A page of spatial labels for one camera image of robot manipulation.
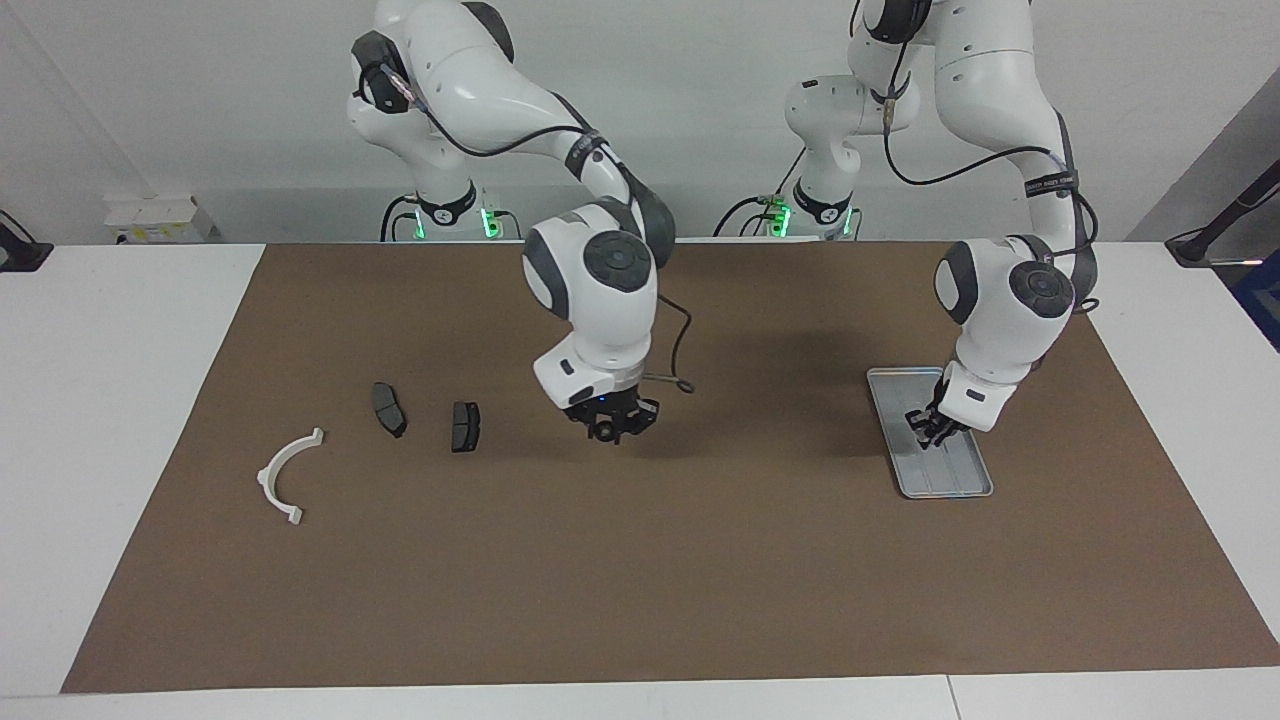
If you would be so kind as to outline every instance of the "robot wrist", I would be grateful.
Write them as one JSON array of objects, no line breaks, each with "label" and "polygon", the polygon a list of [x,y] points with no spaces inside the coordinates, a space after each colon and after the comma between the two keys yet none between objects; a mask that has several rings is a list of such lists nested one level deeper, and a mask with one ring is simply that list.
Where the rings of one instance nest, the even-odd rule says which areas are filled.
[{"label": "robot wrist", "polygon": [[996,427],[1000,411],[1012,397],[1016,384],[983,380],[969,372],[959,360],[952,360],[943,373],[946,391],[938,402],[938,411],[980,432]]}]

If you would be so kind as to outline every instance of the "brown mat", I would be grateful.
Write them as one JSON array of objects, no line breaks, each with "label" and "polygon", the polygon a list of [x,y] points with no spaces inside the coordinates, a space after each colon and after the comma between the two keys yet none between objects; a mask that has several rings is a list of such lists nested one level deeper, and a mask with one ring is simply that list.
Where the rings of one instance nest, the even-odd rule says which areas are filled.
[{"label": "brown mat", "polygon": [[[538,388],[517,254],[269,249],[63,689],[1280,665],[1087,319],[980,438],[996,495],[913,502],[864,374],[948,355],[941,246],[681,247],[699,393],[621,448]],[[315,425],[291,527],[255,474]]]}]

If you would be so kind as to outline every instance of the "silver tray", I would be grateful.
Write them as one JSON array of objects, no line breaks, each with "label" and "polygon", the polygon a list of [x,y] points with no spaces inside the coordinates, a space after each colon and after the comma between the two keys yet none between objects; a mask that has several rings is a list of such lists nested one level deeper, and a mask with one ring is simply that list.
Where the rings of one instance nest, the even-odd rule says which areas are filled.
[{"label": "silver tray", "polygon": [[941,368],[876,368],[867,373],[897,487],[911,500],[987,497],[993,489],[991,475],[973,433],[956,433],[941,447],[920,450],[906,423],[908,413],[933,397],[941,377]]}]

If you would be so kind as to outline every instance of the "curved white plastic part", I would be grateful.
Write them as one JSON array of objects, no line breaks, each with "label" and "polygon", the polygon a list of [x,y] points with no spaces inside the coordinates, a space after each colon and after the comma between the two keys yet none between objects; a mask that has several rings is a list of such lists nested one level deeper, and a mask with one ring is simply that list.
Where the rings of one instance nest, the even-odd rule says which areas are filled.
[{"label": "curved white plastic part", "polygon": [[279,510],[289,516],[289,523],[297,525],[302,521],[302,509],[296,505],[285,505],[275,496],[275,477],[280,474],[280,468],[293,456],[302,452],[303,450],[310,450],[312,447],[319,447],[324,442],[324,430],[316,428],[310,436],[305,438],[298,438],[289,445],[285,445],[275,454],[275,457],[268,462],[266,468],[257,471],[257,484],[262,486],[262,493],[266,496],[266,501],[270,502]]}]

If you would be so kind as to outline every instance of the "white table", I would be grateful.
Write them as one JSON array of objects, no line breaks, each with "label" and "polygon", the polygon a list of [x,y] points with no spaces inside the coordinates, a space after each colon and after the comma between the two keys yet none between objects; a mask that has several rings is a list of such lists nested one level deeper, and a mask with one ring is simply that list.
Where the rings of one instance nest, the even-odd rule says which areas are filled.
[{"label": "white table", "polygon": [[[1280,716],[1280,669],[50,697],[261,252],[60,247],[0,275],[0,717]],[[1098,256],[1098,333],[1280,634],[1280,356],[1208,270],[1157,245]]]}]

